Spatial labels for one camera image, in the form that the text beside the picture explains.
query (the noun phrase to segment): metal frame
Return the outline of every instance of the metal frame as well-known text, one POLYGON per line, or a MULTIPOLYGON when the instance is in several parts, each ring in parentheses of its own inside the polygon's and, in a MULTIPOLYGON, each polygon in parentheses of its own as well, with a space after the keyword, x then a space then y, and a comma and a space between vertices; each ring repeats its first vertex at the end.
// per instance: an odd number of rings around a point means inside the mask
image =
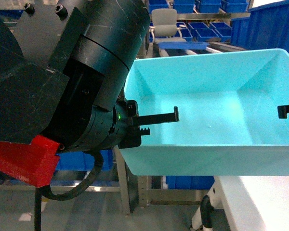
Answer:
MULTIPOLYGON (((118 181, 107 181, 106 183, 105 181, 97 181, 96 183, 99 183, 100 185, 104 186, 90 186, 86 190, 86 192, 120 192, 123 213, 128 215, 131 213, 131 208, 130 208, 126 164, 117 146, 114 148, 113 151, 115 153, 117 160, 118 181)), ((52 190, 62 192, 69 191, 73 189, 79 182, 80 182, 79 180, 70 180, 70 181, 52 180, 52 190)), ((5 180, 2 183, 0 182, 0 190, 33 191, 35 190, 35 187, 24 184, 18 180, 5 180)))
POLYGON ((178 21, 197 21, 209 19, 229 19, 249 17, 250 13, 179 13, 178 21))
POLYGON ((138 193, 140 207, 169 204, 199 205, 208 190, 152 189, 151 176, 138 176, 138 193))

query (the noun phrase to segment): black bolt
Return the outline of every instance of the black bolt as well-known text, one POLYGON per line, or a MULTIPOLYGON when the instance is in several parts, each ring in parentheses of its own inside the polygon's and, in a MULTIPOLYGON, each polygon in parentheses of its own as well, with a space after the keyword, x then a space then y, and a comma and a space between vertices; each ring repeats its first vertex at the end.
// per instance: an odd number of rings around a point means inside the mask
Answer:
POLYGON ((65 149, 65 147, 64 147, 63 144, 60 144, 58 149, 59 149, 60 151, 63 151, 63 150, 65 149))
POLYGON ((85 90, 82 90, 82 93, 84 95, 89 95, 90 91, 89 91, 89 89, 85 89, 85 90))
POLYGON ((27 14, 34 14, 34 5, 31 4, 31 3, 26 3, 24 5, 24 11, 27 13, 27 14))
POLYGON ((60 17, 60 19, 65 19, 68 15, 67 9, 62 4, 56 6, 55 13, 60 17))

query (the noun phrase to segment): robotic arm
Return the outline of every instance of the robotic arm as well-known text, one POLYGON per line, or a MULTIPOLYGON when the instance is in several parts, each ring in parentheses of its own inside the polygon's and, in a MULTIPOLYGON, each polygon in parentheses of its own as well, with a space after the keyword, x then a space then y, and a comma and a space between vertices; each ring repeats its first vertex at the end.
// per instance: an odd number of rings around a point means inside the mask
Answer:
POLYGON ((96 158, 84 191, 102 163, 99 151, 131 148, 149 135, 142 125, 178 121, 178 110, 138 116, 124 83, 149 28, 141 0, 59 0, 24 6, 12 34, 0 20, 0 171, 44 189, 56 153, 96 158))

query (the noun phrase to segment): shelf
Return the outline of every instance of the shelf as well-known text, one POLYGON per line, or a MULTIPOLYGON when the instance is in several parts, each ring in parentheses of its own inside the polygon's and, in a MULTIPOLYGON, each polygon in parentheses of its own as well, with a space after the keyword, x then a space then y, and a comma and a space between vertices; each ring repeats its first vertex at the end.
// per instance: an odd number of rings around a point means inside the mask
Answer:
POLYGON ((178 21, 197 21, 209 19, 231 19, 249 17, 250 13, 179 13, 178 21))

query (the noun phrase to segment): blue storage bin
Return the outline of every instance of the blue storage bin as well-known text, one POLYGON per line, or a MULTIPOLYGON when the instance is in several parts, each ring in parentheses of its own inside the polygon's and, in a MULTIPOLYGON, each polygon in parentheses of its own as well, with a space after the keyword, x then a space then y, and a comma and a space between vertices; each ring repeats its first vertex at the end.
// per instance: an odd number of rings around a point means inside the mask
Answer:
POLYGON ((225 0, 228 3, 245 3, 247 2, 246 0, 225 0))
POLYGON ((174 2, 173 8, 177 13, 192 13, 194 12, 194 4, 177 4, 174 2))
POLYGON ((246 48, 283 48, 289 52, 289 0, 250 9, 246 48))
POLYGON ((213 183, 213 176, 166 176, 168 189, 207 190, 213 183))
POLYGON ((222 0, 221 9, 227 13, 243 13, 246 11, 248 6, 247 2, 244 3, 229 3, 222 0))
MULTIPOLYGON (((108 171, 113 166, 112 150, 100 151, 103 156, 103 171, 108 171)), ((60 160, 56 170, 71 170, 71 171, 90 171, 94 166, 94 158, 83 152, 62 153, 59 154, 60 160)))
MULTIPOLYGON (((181 29, 181 33, 182 33, 182 37, 187 41, 187 42, 191 42, 193 40, 193 36, 191 34, 191 32, 189 31, 189 29, 181 29)), ((180 37, 179 32, 177 32, 175 34, 175 37, 180 37)))
POLYGON ((210 23, 211 29, 218 29, 218 28, 228 28, 231 29, 231 26, 229 26, 227 23, 219 22, 219 23, 210 23))
POLYGON ((218 4, 211 4, 211 3, 202 3, 198 0, 195 0, 196 10, 200 13, 218 13, 219 8, 221 6, 220 3, 218 4))
POLYGON ((168 4, 165 0, 149 0, 149 14, 156 9, 168 8, 168 4))
POLYGON ((19 19, 23 10, 0 10, 0 15, 12 19, 19 19))
POLYGON ((192 36, 196 37, 197 29, 208 29, 209 27, 205 23, 188 23, 188 28, 190 29, 192 36))
POLYGON ((194 5, 195 0, 174 0, 174 4, 194 5))
POLYGON ((217 28, 215 30, 216 34, 221 38, 221 42, 230 42, 231 39, 231 29, 230 28, 217 28))
POLYGON ((219 38, 219 36, 212 29, 197 29, 195 38, 199 42, 205 42, 211 38, 219 38))
POLYGON ((231 21, 232 21, 231 45, 237 47, 245 47, 250 18, 249 17, 234 18, 231 21))
POLYGON ((222 0, 199 0, 203 4, 221 4, 222 0))
POLYGON ((149 0, 149 4, 152 5, 162 5, 162 4, 167 4, 166 0, 149 0))

